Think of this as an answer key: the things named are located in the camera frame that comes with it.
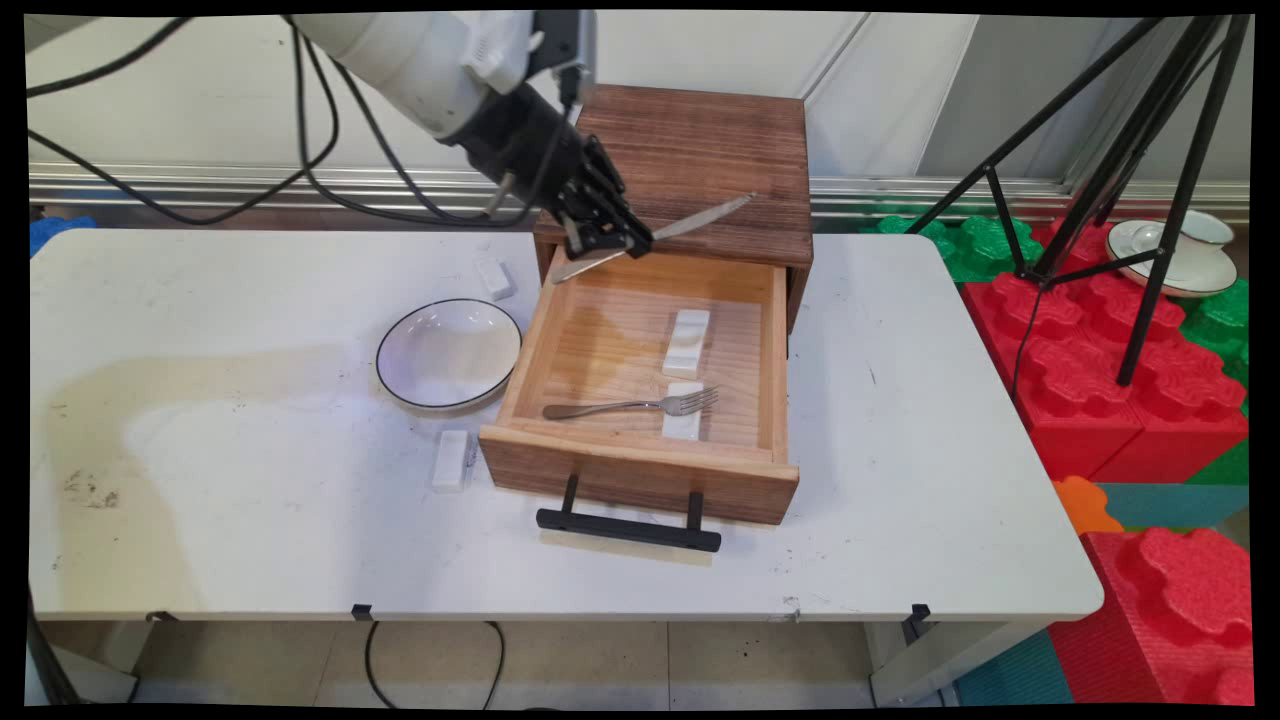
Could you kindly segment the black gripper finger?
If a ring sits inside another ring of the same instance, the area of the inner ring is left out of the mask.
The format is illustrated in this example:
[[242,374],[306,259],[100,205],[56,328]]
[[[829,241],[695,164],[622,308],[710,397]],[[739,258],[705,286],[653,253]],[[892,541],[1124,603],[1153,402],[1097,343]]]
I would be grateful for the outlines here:
[[637,256],[637,218],[625,199],[557,199],[556,217],[568,234],[570,259]]
[[635,215],[625,197],[625,182],[599,138],[588,140],[588,177],[599,200],[602,228],[618,240],[625,252],[650,252],[655,238],[652,231]]

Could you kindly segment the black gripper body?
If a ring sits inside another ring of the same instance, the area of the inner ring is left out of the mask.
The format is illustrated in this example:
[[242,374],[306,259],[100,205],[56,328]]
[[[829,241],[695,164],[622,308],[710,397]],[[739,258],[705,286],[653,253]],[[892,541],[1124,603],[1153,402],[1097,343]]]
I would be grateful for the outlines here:
[[511,193],[556,215],[593,217],[614,199],[614,168],[595,136],[582,136],[536,90],[488,92],[477,111],[442,140],[488,179],[513,177]]

